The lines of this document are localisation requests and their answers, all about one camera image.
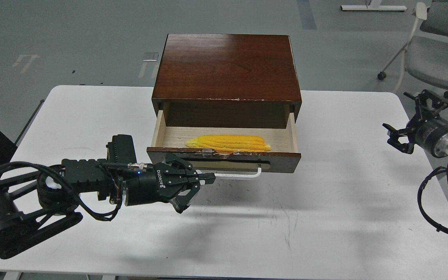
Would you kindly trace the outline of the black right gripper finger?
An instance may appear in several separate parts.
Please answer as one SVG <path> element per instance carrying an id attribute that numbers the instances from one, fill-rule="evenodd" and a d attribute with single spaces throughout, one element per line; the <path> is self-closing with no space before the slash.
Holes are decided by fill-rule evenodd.
<path id="1" fill-rule="evenodd" d="M 415 103 L 415 114 L 411 121 L 427 121 L 439 117 L 448 108 L 448 100 L 430 90 L 423 90 L 416 96 L 408 92 L 403 95 Z"/>
<path id="2" fill-rule="evenodd" d="M 417 131 L 416 125 L 408 125 L 405 129 L 395 129 L 393 126 L 383 123 L 382 126 L 388 131 L 387 143 L 404 154 L 412 154 L 416 143 L 415 136 Z M 408 142 L 400 142 L 400 138 L 407 137 Z"/>

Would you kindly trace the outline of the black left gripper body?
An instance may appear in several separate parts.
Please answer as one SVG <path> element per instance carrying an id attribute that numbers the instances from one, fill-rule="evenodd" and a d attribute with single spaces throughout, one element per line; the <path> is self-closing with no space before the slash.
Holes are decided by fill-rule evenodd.
<path id="1" fill-rule="evenodd" d="M 167 203 L 178 194 L 169 181 L 177 179 L 176 169 L 164 163 L 148 164 L 147 170 L 126 181 L 126 206 Z"/>

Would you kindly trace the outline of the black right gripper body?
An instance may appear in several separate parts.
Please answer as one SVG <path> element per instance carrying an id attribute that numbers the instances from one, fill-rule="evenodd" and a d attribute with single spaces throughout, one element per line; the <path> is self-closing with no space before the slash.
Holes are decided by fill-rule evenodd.
<path id="1" fill-rule="evenodd" d="M 416 130 L 415 142 L 435 158 L 448 156 L 448 121 L 428 119 Z"/>

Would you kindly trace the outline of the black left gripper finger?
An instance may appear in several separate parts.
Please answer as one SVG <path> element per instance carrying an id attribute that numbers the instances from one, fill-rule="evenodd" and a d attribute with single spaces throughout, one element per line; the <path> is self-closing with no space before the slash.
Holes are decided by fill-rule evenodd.
<path id="1" fill-rule="evenodd" d="M 204 186 L 213 184 L 216 180 L 214 173 L 199 173 L 192 163 L 174 154 L 166 154 L 164 163 L 164 182 L 166 186 L 186 186 L 189 184 Z"/>
<path id="2" fill-rule="evenodd" d="M 170 204 L 174 207 L 174 210 L 182 214 L 183 211 L 189 208 L 192 199 L 200 191 L 201 185 L 199 183 L 191 185 L 189 190 L 184 190 L 178 193 L 175 197 L 170 199 Z"/>

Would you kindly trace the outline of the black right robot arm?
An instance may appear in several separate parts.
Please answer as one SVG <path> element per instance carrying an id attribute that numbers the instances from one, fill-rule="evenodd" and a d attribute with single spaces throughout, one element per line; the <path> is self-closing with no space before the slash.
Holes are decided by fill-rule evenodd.
<path id="1" fill-rule="evenodd" d="M 404 154 L 412 154 L 414 146 L 418 145 L 434 158 L 448 157 L 448 121 L 440 116 L 440 113 L 448 108 L 448 100 L 429 90 L 423 90 L 416 96 L 404 92 L 404 96 L 414 101 L 415 114 L 403 129 L 383 124 L 388 131 L 387 143 Z M 416 198 L 423 218 L 436 231 L 448 234 L 448 227 L 432 219 L 422 206 L 422 195 L 426 185 L 430 179 L 439 174 L 446 176 L 448 184 L 448 163 L 446 166 L 435 168 L 425 177 L 418 188 Z"/>

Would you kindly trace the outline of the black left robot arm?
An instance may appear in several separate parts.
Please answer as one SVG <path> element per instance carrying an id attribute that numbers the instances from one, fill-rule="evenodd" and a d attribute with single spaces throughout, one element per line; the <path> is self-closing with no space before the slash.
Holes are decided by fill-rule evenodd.
<path id="1" fill-rule="evenodd" d="M 201 186 L 215 181 L 167 154 L 162 163 L 134 157 L 0 166 L 0 258 L 8 259 L 75 226 L 86 212 L 112 221 L 122 206 L 169 203 L 182 213 Z"/>

